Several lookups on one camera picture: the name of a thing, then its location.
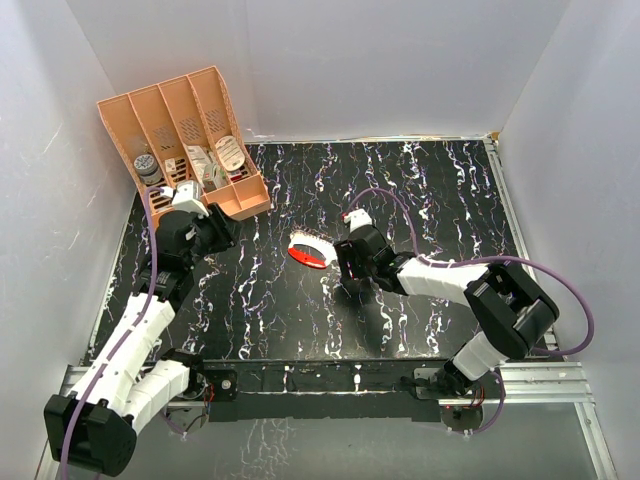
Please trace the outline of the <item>red keyring with keys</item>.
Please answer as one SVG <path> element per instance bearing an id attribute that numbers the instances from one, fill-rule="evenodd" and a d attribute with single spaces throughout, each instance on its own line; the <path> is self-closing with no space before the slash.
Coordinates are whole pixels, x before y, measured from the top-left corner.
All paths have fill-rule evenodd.
<path id="1" fill-rule="evenodd" d="M 318 270 L 326 269 L 337 260 L 336 250 L 329 241 L 303 230 L 290 234 L 287 252 L 298 263 Z"/>

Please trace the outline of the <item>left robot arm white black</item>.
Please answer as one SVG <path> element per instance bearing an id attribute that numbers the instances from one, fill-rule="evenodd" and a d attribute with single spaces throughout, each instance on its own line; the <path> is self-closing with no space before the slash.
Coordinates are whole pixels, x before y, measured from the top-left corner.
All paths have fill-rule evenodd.
<path id="1" fill-rule="evenodd" d="M 52 395 L 44 407 L 61 476 L 69 466 L 120 475 L 141 431 L 174 397 L 204 392 L 207 376 L 198 354 L 172 348 L 149 371 L 143 366 L 194 288 L 197 261 L 234 247 L 237 227 L 216 204 L 161 216 L 119 323 L 70 391 Z"/>

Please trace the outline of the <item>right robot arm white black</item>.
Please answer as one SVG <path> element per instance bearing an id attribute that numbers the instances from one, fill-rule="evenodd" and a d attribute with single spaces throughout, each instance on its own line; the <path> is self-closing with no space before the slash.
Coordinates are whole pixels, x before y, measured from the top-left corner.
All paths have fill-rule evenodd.
<path id="1" fill-rule="evenodd" d="M 413 396 L 471 395 L 485 374 L 529 355 L 559 317 L 555 302 L 515 261 L 429 263 L 411 252 L 395 252 L 372 225 L 357 228 L 334 249 L 344 282 L 370 279 L 386 292 L 440 298 L 473 313 L 479 332 L 442 367 L 426 378 L 401 378 Z"/>

